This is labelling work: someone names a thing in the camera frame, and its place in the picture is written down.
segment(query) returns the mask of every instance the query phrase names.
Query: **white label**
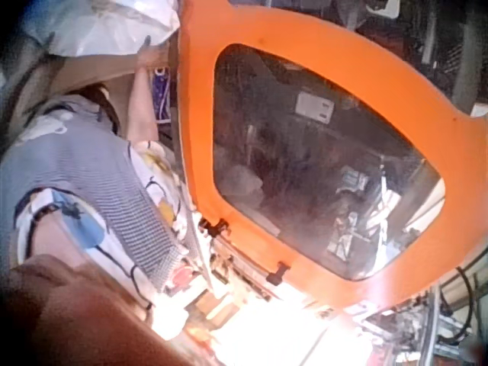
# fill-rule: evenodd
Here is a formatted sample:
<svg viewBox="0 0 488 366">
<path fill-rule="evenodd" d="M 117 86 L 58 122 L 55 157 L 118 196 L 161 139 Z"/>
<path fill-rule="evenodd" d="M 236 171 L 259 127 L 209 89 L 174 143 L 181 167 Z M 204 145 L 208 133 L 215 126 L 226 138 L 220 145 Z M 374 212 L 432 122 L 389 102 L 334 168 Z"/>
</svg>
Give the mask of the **white label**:
<svg viewBox="0 0 488 366">
<path fill-rule="evenodd" d="M 301 116 L 329 124 L 333 111 L 334 102 L 329 99 L 317 97 L 305 91 L 298 94 L 295 112 Z"/>
</svg>

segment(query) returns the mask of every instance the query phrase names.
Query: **hand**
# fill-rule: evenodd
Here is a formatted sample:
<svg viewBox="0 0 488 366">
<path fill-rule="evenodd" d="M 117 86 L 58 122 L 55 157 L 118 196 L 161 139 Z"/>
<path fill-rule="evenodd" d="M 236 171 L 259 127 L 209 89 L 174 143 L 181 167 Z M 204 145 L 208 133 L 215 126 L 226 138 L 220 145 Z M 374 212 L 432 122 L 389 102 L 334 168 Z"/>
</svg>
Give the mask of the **hand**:
<svg viewBox="0 0 488 366">
<path fill-rule="evenodd" d="M 168 65 L 168 44 L 150 46 L 151 36 L 147 36 L 137 51 L 136 69 L 158 69 Z"/>
</svg>

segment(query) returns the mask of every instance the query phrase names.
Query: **metal bracket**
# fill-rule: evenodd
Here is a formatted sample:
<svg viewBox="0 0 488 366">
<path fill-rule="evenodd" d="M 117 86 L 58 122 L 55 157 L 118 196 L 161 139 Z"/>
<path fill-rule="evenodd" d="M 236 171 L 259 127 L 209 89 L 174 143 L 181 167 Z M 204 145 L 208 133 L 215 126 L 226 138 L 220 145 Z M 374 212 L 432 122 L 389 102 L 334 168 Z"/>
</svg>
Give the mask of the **metal bracket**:
<svg viewBox="0 0 488 366">
<path fill-rule="evenodd" d="M 274 286 L 278 286 L 281 282 L 283 282 L 283 275 L 289 269 L 289 265 L 286 265 L 283 262 L 279 262 L 278 270 L 275 273 L 268 274 L 268 276 L 266 276 L 266 281 L 270 284 L 273 284 Z"/>
<path fill-rule="evenodd" d="M 212 238 L 229 229 L 229 224 L 224 219 L 220 219 L 217 225 L 213 226 L 207 219 L 202 218 L 198 226 L 205 229 Z"/>
</svg>

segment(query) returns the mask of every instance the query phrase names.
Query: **orange panel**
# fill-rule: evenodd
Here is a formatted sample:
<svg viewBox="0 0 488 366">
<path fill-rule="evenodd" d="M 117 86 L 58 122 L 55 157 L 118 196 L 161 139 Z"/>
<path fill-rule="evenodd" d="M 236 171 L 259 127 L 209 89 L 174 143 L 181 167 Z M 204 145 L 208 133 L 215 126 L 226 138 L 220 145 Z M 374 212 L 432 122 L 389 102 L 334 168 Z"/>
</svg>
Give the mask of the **orange panel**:
<svg viewBox="0 0 488 366">
<path fill-rule="evenodd" d="M 233 245 L 260 267 L 291 266 L 284 280 L 336 309 L 360 300 L 385 308 L 459 265 L 486 232 L 486 120 L 471 119 L 416 70 L 344 28 L 273 8 L 185 0 L 179 108 L 188 186 L 211 223 L 230 223 Z M 445 180 L 432 225 L 385 269 L 347 281 L 266 233 L 218 194 L 213 176 L 214 68 L 233 43 L 289 59 L 340 85 L 395 126 Z"/>
</svg>

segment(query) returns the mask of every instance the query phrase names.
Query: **brown sleeve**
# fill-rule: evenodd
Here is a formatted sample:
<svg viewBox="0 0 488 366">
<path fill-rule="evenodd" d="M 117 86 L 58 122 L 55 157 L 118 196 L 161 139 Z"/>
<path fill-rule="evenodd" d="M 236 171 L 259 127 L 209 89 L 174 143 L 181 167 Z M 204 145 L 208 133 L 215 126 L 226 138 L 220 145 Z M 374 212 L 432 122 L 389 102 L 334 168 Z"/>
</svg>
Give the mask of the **brown sleeve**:
<svg viewBox="0 0 488 366">
<path fill-rule="evenodd" d="M 110 291 L 57 259 L 33 257 L 11 274 L 6 309 L 39 364 L 189 365 Z"/>
</svg>

